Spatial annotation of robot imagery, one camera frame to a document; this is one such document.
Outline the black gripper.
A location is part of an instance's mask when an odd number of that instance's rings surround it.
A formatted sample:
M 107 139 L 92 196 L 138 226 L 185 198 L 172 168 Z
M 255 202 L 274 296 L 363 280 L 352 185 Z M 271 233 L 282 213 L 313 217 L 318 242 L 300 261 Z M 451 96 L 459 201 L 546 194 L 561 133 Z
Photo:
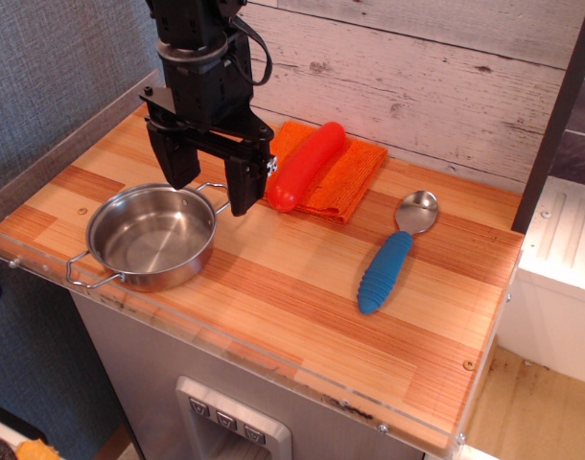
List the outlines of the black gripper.
M 225 160 L 231 213 L 245 215 L 263 198 L 273 172 L 272 131 L 249 107 L 253 88 L 271 76 L 271 56 L 265 53 L 264 75 L 255 80 L 246 45 L 156 49 L 166 85 L 145 88 L 142 99 L 150 112 L 152 150 L 167 182 L 179 190 L 196 179 L 198 149 L 205 150 Z

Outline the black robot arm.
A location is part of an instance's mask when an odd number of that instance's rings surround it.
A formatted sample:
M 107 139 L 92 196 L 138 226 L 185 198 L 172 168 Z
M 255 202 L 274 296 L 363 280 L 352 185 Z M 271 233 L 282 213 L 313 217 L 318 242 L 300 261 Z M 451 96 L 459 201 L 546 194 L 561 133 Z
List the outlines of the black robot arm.
M 231 212 L 244 215 L 265 194 L 276 169 L 272 129 L 250 107 L 254 79 L 249 43 L 265 44 L 240 17 L 242 1 L 151 1 L 165 84 L 145 88 L 147 130 L 167 182 L 179 190 L 200 173 L 200 151 L 224 163 Z

